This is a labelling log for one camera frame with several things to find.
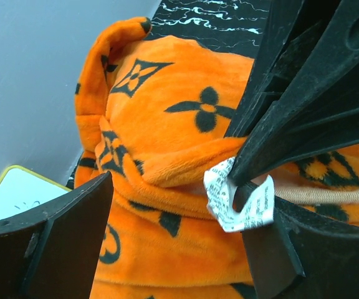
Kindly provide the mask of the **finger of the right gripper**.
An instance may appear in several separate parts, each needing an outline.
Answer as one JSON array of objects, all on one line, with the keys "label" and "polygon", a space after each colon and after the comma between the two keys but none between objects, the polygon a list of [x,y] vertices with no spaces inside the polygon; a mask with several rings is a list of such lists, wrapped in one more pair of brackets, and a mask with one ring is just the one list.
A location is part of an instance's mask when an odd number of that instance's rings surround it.
[{"label": "finger of the right gripper", "polygon": [[230,180],[359,144],[359,1],[272,1],[226,132],[243,137]]}]

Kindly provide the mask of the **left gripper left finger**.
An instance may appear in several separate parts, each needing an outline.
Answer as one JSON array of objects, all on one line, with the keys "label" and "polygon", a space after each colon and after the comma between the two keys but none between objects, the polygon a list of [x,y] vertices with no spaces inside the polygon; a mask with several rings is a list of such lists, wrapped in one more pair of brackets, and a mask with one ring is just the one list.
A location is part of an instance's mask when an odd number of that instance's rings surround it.
[{"label": "left gripper left finger", "polygon": [[105,173],[0,220],[0,298],[88,298],[112,194]]}]

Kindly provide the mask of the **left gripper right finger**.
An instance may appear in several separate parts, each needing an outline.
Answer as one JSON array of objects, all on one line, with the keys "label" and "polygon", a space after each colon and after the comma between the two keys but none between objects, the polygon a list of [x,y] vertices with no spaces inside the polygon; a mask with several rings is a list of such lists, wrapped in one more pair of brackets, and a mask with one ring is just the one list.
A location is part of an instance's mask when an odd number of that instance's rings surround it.
[{"label": "left gripper right finger", "polygon": [[359,227],[276,197],[242,239],[257,298],[359,298]]}]

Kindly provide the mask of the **orange patterned pillowcase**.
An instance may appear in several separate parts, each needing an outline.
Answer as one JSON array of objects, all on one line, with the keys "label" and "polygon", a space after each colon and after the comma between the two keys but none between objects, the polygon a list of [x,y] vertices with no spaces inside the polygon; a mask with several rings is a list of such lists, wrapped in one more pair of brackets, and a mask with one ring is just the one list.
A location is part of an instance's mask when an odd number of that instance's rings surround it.
[{"label": "orange patterned pillowcase", "polygon": [[145,17],[105,29],[75,92],[75,187],[111,172],[92,298],[254,298],[239,233],[207,210],[204,173],[234,156],[225,132],[252,59],[192,39],[147,40]]}]

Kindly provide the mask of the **white pillow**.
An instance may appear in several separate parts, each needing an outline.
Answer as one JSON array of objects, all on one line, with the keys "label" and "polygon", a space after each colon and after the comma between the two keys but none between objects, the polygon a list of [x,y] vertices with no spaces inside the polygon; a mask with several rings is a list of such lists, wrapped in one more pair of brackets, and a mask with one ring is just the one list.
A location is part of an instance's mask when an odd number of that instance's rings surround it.
[{"label": "white pillow", "polygon": [[359,189],[339,191],[297,184],[294,179],[273,177],[274,193],[286,201],[300,205],[359,204]]}]

